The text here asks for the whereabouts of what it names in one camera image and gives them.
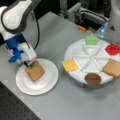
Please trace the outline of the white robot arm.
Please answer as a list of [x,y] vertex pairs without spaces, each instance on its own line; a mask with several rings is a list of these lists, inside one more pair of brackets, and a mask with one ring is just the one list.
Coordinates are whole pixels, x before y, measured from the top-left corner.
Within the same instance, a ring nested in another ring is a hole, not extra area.
[[10,6],[0,7],[0,33],[11,54],[9,63],[23,63],[36,58],[34,48],[26,41],[22,32],[27,26],[27,18],[41,0],[16,0]]

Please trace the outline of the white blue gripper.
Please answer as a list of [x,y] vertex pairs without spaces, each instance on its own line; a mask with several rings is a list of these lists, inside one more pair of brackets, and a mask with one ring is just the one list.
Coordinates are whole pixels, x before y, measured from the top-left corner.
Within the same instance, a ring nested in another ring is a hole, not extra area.
[[[22,34],[7,39],[5,44],[11,54],[9,63],[31,61],[36,58],[34,49],[26,42]],[[27,62],[24,62],[24,64],[28,68],[31,67]]]

